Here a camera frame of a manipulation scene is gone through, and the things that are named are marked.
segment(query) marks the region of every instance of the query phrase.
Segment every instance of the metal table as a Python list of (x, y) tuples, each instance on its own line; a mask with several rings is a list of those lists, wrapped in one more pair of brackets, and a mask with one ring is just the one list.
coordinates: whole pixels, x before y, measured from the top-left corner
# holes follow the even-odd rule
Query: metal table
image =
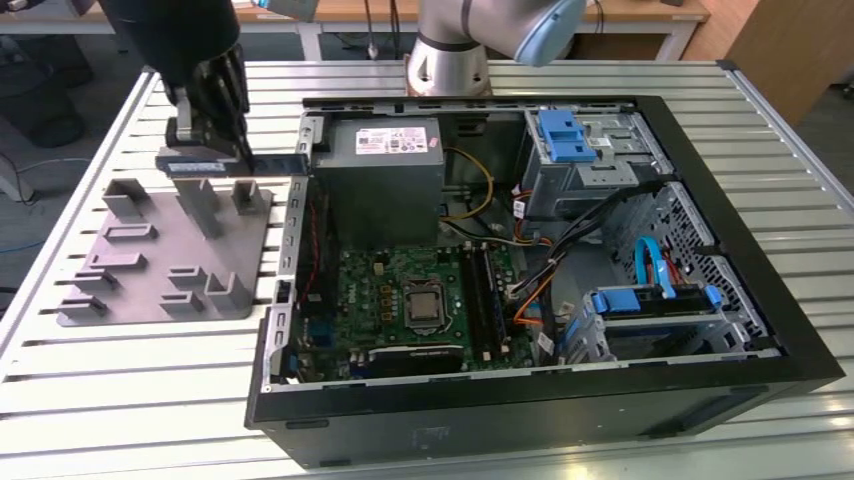
[[(743, 76), (713, 63), (583, 62), (535, 70), (496, 62), (490, 71), (501, 95), (664, 97), (848, 377), (693, 438), (384, 465), (350, 475), (701, 480), (851, 474), (851, 196)], [(404, 93), (397, 62), (254, 63), (248, 76), (257, 151), (293, 148), (302, 97)], [(153, 169), (153, 153), (172, 111), (157, 76), (144, 73), (0, 322), (2, 478), (258, 478), (301, 472), (264, 435), (242, 427), (262, 307), (238, 321), (78, 328), (59, 327), (49, 310), (101, 224), (109, 179), (134, 177), (148, 188), (170, 190)], [(288, 181), (262, 183), (280, 202), (269, 220), (273, 247)], [(264, 253), (261, 272), (273, 271), (274, 257)], [(258, 280), (261, 300), (272, 295), (268, 280)]]

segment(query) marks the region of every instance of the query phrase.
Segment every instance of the blue latch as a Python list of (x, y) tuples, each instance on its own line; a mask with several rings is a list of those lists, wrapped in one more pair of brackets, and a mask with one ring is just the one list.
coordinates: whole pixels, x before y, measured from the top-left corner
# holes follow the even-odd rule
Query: blue latch
[(703, 289), (705, 291), (705, 297), (708, 297), (708, 301), (711, 305), (715, 307), (715, 310), (720, 309), (720, 305), (723, 305), (723, 296), (720, 295), (720, 290), (713, 285), (705, 285)]
[(599, 293), (593, 293), (591, 295), (591, 299), (596, 313), (625, 313), (640, 311), (637, 295), (631, 288), (600, 290)]
[(540, 110), (539, 126), (555, 163), (592, 162), (596, 152), (584, 141), (584, 127), (568, 110)]
[(589, 299), (592, 300), (592, 309), (596, 311), (596, 313), (604, 313), (608, 311), (608, 303), (604, 300), (604, 295), (593, 293), (589, 296)]

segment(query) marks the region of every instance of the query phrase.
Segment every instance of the cpu socket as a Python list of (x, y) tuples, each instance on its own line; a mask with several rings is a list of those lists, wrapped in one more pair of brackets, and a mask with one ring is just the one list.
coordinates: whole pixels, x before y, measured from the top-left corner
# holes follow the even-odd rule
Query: cpu socket
[(430, 335), (444, 327), (444, 289), (437, 280), (402, 282), (402, 318), (406, 328)]

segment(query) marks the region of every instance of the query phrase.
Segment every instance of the ram slot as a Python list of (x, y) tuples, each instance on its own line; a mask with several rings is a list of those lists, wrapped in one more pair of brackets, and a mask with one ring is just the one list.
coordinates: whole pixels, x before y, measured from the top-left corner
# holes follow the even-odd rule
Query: ram slot
[(460, 273), (462, 276), (462, 296), (468, 318), (470, 350), (477, 360), (489, 361), (500, 352), (493, 327), (492, 299), (489, 298), (489, 280), (485, 276), (482, 253), (470, 248), (460, 252)]
[(489, 251), (485, 248), (480, 248), (476, 252), (477, 266), (482, 271), (482, 276), (486, 279), (488, 291), (484, 292), (484, 298), (488, 299), (486, 310), (489, 318), (489, 331), (492, 344), (497, 348), (497, 352), (502, 355), (508, 352), (506, 341), (506, 326), (504, 325), (504, 310), (501, 308), (501, 296), (494, 279), (494, 269), (492, 268), (492, 260), (489, 259)]

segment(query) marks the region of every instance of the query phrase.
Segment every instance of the power supply label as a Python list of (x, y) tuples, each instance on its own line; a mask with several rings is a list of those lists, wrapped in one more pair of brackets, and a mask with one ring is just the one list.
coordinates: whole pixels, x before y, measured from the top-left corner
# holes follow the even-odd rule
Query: power supply label
[(426, 129), (362, 128), (356, 132), (356, 155), (426, 153)]

